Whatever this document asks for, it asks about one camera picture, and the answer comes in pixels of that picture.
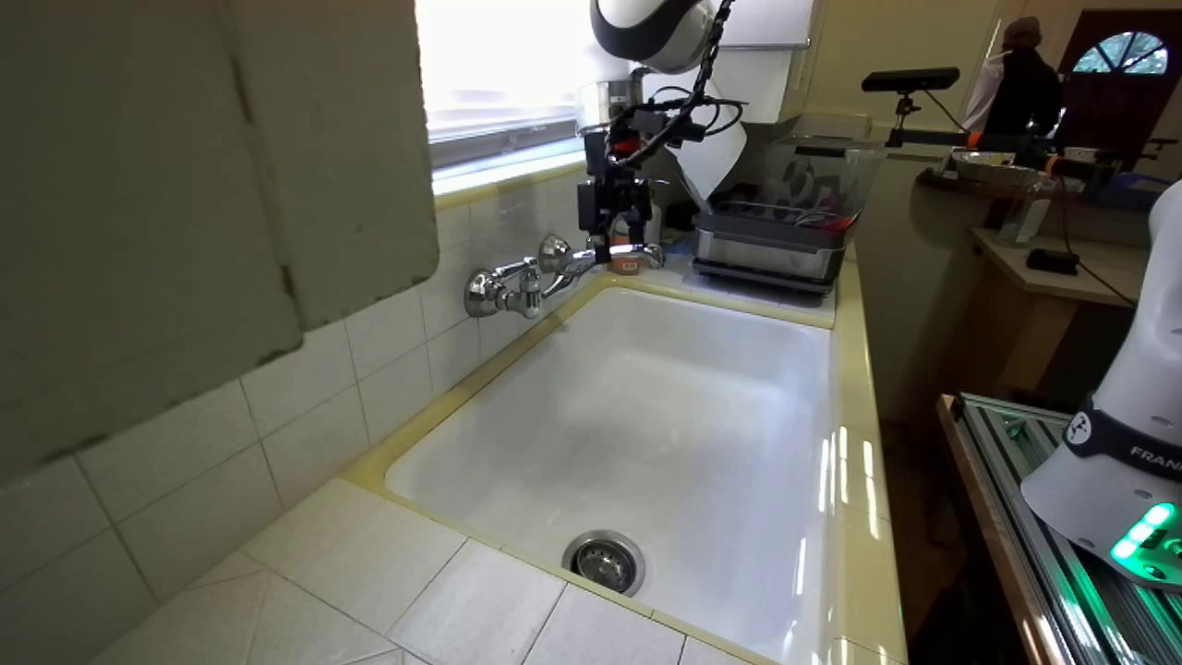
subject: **box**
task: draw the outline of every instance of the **box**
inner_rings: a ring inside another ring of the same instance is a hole
[[[753,142],[711,196],[712,210],[696,214],[696,266],[791,291],[826,291],[874,163],[874,147],[842,142]]]

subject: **window sill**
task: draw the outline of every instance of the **window sill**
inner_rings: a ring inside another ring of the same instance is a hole
[[[437,207],[468,203],[487,190],[572,170],[579,163],[584,163],[579,142],[565,142],[565,143],[547,143],[547,147],[533,147],[504,158],[480,158],[468,165],[437,170],[434,175]]]

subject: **person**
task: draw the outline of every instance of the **person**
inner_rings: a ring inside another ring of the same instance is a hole
[[[969,134],[994,137],[1049,137],[1059,107],[1064,86],[1049,64],[1039,56],[1041,25],[1025,16],[1004,25],[1000,61],[990,61],[966,115]]]

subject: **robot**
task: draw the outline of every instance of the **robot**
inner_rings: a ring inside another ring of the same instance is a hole
[[[615,223],[628,227],[628,242],[644,245],[652,223],[652,190],[641,175],[657,147],[703,142],[711,131],[691,123],[706,96],[712,61],[730,17],[730,0],[712,11],[711,0],[591,0],[591,29],[601,51],[641,64],[628,83],[615,83],[606,127],[584,131],[586,180],[579,186],[579,229],[601,248]],[[679,75],[698,67],[685,101],[641,101],[641,83],[652,70]]]
[[[1182,180],[1149,210],[1136,324],[1064,442],[1025,479],[1026,506],[1129,581],[1182,583]]]

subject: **window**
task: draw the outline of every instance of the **window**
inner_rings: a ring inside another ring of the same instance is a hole
[[[1158,32],[1124,29],[1085,47],[1073,75],[1127,75],[1127,77],[1164,77],[1172,70],[1172,51]]]
[[[434,165],[578,142],[595,96],[586,0],[416,0]]]

